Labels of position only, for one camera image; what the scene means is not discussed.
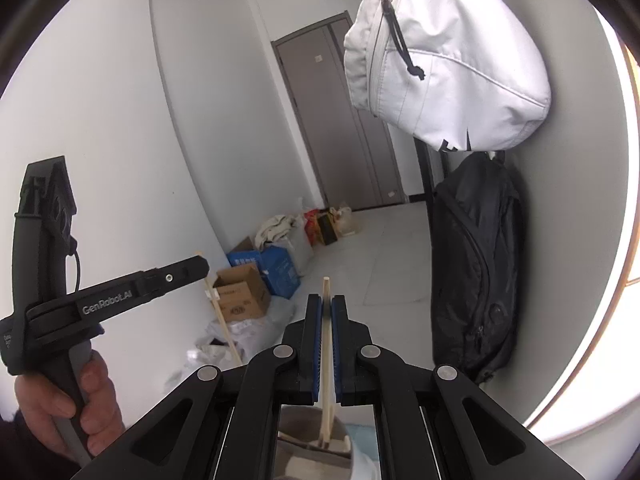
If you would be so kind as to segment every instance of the cloth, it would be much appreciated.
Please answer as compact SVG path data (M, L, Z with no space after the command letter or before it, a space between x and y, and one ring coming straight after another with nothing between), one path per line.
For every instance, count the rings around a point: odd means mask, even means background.
M388 1L394 17L363 0L344 39L356 108L435 150L507 150L540 126L551 104L545 64L502 0Z
M275 242L285 236L296 221L292 215L276 215L269 218L258 229L255 235L254 246L259 251L262 250L265 243Z
M79 471L71 462L44 447L29 431L22 413L14 421L0 418L0 475L11 480L68 480Z

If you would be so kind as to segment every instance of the blue box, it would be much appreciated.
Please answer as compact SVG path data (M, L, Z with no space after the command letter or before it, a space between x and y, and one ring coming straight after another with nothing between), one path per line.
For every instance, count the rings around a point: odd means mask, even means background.
M226 257L232 267L254 262L269 292L274 296L290 300L300 286L300 277L289 252L282 247L270 246L259 251L254 248L251 240L246 238L227 253Z

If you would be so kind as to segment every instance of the wooden pole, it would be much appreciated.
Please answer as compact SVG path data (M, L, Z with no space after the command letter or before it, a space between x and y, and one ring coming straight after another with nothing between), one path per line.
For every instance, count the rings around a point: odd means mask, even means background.
M202 256L202 253L200 251L198 251L196 254L198 256ZM218 303L218 295L216 293L216 290L213 288L213 285L211 284L209 276L205 276L204 286L207 289L207 296L209 297L209 301L213 306L213 310L216 311L216 316L218 316L218 323L220 323L220 326L222 327L222 332L225 335L226 343L229 345L229 350L231 350L231 355L233 356L236 365L242 366L244 363L242 362L242 358L238 353L238 349L236 349L236 344L231 337L229 327L226 325L225 317L223 316L222 309L220 309L220 304Z
M322 280L322 346L321 346L321 400L322 400L322 422L320 425L320 436L318 446L323 449L329 447L331 432L334 426L334 400L332 398L332 388L334 386L332 373L334 366L334 348L332 345L331 333L331 283L328 277Z

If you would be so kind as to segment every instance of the hand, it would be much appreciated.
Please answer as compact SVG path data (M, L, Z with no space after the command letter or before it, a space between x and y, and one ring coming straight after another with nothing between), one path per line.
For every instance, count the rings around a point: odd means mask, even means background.
M89 436L89 452L96 456L124 432L107 365L96 351L80 372L80 387L88 397L80 425ZM41 374L19 376L15 380L15 396L31 433L48 449L73 460L51 418L71 418L76 412L71 398Z

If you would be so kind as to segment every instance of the doorway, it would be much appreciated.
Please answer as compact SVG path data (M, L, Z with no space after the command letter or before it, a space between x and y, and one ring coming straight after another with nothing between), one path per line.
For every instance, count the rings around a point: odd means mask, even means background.
M273 42L327 206L404 202L386 124L351 106L342 60L347 12Z

